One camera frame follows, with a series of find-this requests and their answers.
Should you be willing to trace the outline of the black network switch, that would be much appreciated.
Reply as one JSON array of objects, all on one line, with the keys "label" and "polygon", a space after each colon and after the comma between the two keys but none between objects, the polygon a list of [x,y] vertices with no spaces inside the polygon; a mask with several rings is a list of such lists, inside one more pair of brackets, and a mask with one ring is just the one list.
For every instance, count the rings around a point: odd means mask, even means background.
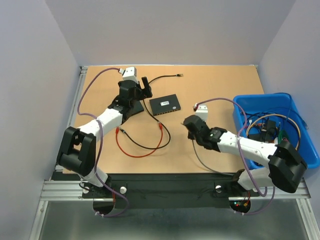
[{"label": "black network switch", "polygon": [[181,110],[181,105],[176,94],[153,98],[149,101],[149,104],[153,116]]}]

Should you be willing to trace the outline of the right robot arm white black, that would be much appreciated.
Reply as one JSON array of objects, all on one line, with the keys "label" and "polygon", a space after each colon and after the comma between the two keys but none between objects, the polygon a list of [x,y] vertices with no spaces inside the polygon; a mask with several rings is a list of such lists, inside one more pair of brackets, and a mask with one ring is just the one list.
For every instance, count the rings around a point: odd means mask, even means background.
[{"label": "right robot arm white black", "polygon": [[209,128],[197,115],[187,117],[182,123],[189,138],[199,146],[219,153],[240,156],[262,165],[250,170],[239,170],[230,182],[231,192],[244,192],[263,187],[276,187],[286,193],[295,193],[307,170],[307,163],[287,141],[279,144],[260,142],[227,131],[224,128]]}]

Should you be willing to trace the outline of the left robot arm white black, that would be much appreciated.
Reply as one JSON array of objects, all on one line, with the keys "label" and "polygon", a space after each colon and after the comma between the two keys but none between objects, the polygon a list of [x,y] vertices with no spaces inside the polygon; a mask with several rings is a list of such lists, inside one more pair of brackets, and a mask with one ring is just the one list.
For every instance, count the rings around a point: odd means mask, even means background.
[{"label": "left robot arm white black", "polygon": [[120,81],[119,94],[101,115],[81,127],[70,126],[64,131],[57,154],[57,164],[94,185],[94,191],[100,197],[106,197],[111,193],[111,184],[107,182],[108,175],[97,167],[97,142],[133,115],[137,101],[153,96],[147,77],[144,76],[141,80],[144,88],[132,79]]}]

